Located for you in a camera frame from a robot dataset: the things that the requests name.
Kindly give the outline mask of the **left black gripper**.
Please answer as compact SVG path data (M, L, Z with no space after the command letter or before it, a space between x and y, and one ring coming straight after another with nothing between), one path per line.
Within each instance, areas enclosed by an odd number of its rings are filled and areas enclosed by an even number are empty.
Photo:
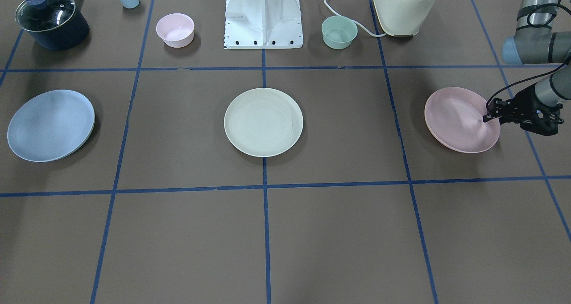
M559 125L564 123L559 111L563 104L545 105L536 95L536 84L518 92L514 98L502 100L490 99L490 111L483 116L483 123L498 119L500 125L515 123L524 131L542 136L558 133Z

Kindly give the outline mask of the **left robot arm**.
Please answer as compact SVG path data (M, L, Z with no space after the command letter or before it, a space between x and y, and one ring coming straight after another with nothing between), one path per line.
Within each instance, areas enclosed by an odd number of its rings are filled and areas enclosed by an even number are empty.
M506 64L558 64L537 76L538 81L502 100L497 94L486 104L483 122L497 119L500 124L515 123L524 131L553 136L563 124L559 112L571 98L570 32L553 32L551 24L558 11L569 13L561 0L522 0L517 28L505 39L502 60Z

